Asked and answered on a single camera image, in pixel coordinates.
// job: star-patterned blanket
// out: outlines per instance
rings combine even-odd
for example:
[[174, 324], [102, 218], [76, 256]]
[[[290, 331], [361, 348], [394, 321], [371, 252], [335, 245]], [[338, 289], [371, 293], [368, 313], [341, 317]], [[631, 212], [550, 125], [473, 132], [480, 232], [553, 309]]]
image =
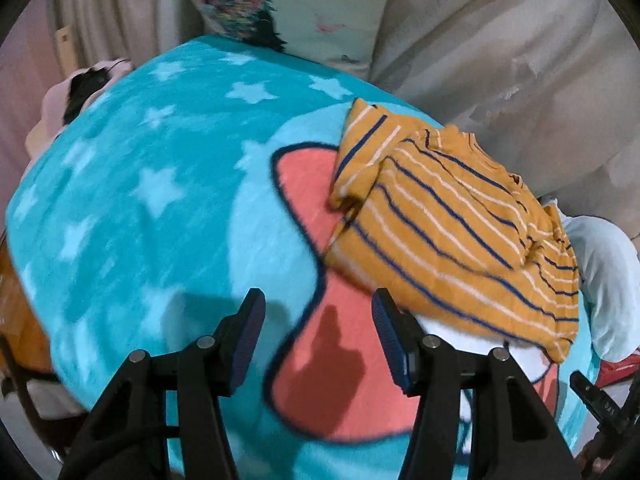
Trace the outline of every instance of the star-patterned blanket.
[[[245, 384], [222, 400], [241, 477], [398, 477], [416, 400], [392, 383], [370, 298], [319, 257], [357, 96], [435, 123], [351, 76], [204, 37], [114, 85], [41, 157], [7, 209], [8, 241], [54, 367], [85, 406], [133, 349], [183, 348], [258, 286], [258, 347]], [[420, 322], [467, 351], [509, 346], [573, 445], [586, 410], [568, 377], [598, 369], [582, 303], [580, 320], [560, 367], [538, 348]], [[460, 416], [456, 479], [470, 447], [466, 393]]]

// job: gray floor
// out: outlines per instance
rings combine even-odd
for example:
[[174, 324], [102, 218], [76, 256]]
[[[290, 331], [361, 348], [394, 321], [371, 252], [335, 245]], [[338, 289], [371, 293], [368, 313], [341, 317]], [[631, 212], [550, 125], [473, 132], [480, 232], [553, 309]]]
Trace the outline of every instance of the gray floor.
[[[606, 388], [606, 391], [621, 406], [628, 394], [629, 384], [630, 382], [626, 382], [610, 386]], [[80, 406], [62, 386], [32, 381], [29, 384], [29, 391], [40, 415], [45, 418], [59, 418], [70, 413], [77, 413], [80, 410]], [[33, 433], [15, 395], [10, 395], [4, 400], [0, 399], [0, 419], [36, 472], [44, 480], [56, 480], [60, 472], [60, 462], [53, 457], [36, 434]], [[589, 414], [578, 441], [576, 453], [593, 438], [597, 430], [596, 426], [596, 420]]]

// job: screw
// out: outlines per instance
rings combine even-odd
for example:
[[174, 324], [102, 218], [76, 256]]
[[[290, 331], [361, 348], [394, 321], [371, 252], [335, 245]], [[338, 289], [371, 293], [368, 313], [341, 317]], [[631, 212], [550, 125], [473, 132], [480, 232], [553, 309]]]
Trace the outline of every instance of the screw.
[[198, 339], [198, 348], [202, 348], [203, 350], [206, 350], [207, 348], [211, 348], [213, 345], [215, 345], [216, 340], [213, 336], [210, 335], [204, 335], [202, 336], [200, 339]]
[[132, 363], [139, 363], [146, 357], [146, 352], [144, 350], [134, 350], [129, 354], [129, 361]]
[[429, 334], [422, 338], [422, 344], [427, 348], [437, 348], [440, 346], [440, 338], [436, 335]]
[[501, 346], [498, 348], [494, 348], [492, 353], [494, 354], [494, 357], [498, 359], [498, 361], [504, 362], [509, 358], [509, 352], [507, 352], [506, 349], [502, 348]]

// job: yellow striped shirt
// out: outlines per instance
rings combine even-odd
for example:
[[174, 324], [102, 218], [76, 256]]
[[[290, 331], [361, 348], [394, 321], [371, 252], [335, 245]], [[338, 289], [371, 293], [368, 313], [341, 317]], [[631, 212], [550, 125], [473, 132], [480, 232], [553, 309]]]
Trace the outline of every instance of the yellow striped shirt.
[[330, 206], [343, 217], [325, 263], [396, 302], [478, 335], [566, 358], [578, 270], [555, 206], [543, 208], [455, 126], [434, 128], [356, 99]]

